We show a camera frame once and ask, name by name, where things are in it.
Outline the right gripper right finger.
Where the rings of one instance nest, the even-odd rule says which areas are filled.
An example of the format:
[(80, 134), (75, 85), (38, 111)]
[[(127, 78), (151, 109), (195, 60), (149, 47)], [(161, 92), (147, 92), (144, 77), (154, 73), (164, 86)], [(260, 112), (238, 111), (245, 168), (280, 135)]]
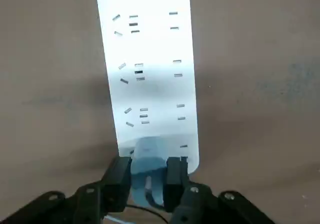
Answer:
[(213, 195), (207, 185), (192, 182), (186, 157), (169, 157), (163, 202), (169, 223), (263, 224), (274, 221), (237, 191)]

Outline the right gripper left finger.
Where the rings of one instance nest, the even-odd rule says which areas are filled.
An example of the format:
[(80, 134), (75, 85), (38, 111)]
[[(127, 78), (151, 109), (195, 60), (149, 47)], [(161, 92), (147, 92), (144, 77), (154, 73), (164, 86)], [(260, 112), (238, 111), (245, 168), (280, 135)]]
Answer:
[(122, 212), (131, 187), (130, 157), (115, 157), (101, 180), (67, 197), (49, 191), (12, 213), (2, 223), (102, 223), (109, 212)]

